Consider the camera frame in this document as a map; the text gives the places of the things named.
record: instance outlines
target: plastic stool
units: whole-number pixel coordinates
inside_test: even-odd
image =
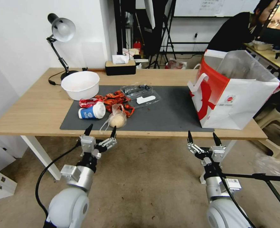
[[[261,129],[265,128],[272,122],[279,122],[280,123],[280,112],[278,112],[276,109],[273,109],[268,115],[263,117],[258,121],[258,125],[260,126]],[[280,159],[280,146],[272,142],[271,140],[259,140],[260,143],[262,143],[264,146],[272,150],[273,156],[277,159]]]

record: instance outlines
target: desk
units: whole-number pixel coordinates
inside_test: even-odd
[[[258,54],[260,57],[267,60],[270,63],[270,65],[272,65],[275,69],[280,69],[280,62],[278,62],[275,59],[275,52],[273,52],[272,50],[258,51],[255,50],[254,47],[252,47],[249,44],[244,43],[244,45],[246,46],[247,50],[249,50],[250,52],[254,52]]]
[[[79,136],[82,130],[61,130],[60,126],[68,112],[72,100],[60,86],[48,83],[48,77],[62,71],[61,68],[48,69],[25,94],[0,118],[0,135],[21,135],[38,159],[47,166],[51,159],[36,140],[35,136]],[[195,80],[197,70],[141,69],[135,75],[107,76],[98,72],[100,85],[131,85],[146,82],[153,86],[186,86],[189,80]],[[60,83],[59,76],[53,79]],[[101,135],[93,130],[91,136],[108,137],[111,131]],[[267,136],[254,120],[243,130],[215,129],[221,139],[265,140]],[[211,132],[192,132],[194,138],[212,139]],[[187,132],[162,131],[117,131],[117,137],[133,138],[187,138]],[[55,179],[61,177],[55,165],[49,168]]]

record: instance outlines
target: tissue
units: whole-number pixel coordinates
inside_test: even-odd
[[[112,56],[112,62],[114,64],[122,64],[122,63],[128,63],[129,58],[127,55],[113,55]]]

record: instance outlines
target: black shirt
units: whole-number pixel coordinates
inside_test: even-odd
[[[242,43],[250,43],[260,29],[257,25],[257,28],[251,34],[249,22],[249,12],[239,13],[228,19],[214,35],[207,49],[228,52],[239,49]]]

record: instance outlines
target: whiteboard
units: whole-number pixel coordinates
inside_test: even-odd
[[[235,16],[253,12],[259,0],[177,0],[174,16]]]

